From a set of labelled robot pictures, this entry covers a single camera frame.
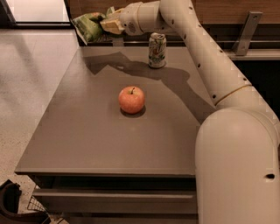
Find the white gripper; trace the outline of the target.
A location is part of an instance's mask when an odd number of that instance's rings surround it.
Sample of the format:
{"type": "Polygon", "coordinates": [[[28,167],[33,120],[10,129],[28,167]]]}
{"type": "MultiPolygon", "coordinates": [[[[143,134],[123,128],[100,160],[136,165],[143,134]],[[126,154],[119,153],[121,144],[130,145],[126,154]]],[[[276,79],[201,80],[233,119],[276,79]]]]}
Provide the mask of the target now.
{"type": "Polygon", "coordinates": [[[116,35],[121,35],[124,31],[130,36],[142,35],[138,22],[138,11],[142,4],[142,2],[131,3],[125,8],[110,12],[107,19],[101,21],[102,29],[116,35]]]}

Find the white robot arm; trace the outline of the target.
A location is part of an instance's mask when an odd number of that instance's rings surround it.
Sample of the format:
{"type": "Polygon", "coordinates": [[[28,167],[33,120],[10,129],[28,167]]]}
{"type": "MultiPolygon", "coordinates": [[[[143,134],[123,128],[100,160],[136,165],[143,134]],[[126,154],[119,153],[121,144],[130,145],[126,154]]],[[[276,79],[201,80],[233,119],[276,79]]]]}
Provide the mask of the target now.
{"type": "Polygon", "coordinates": [[[200,24],[192,0],[132,3],[101,23],[114,34],[177,33],[216,110],[195,144],[199,224],[280,224],[279,120],[200,24]]]}

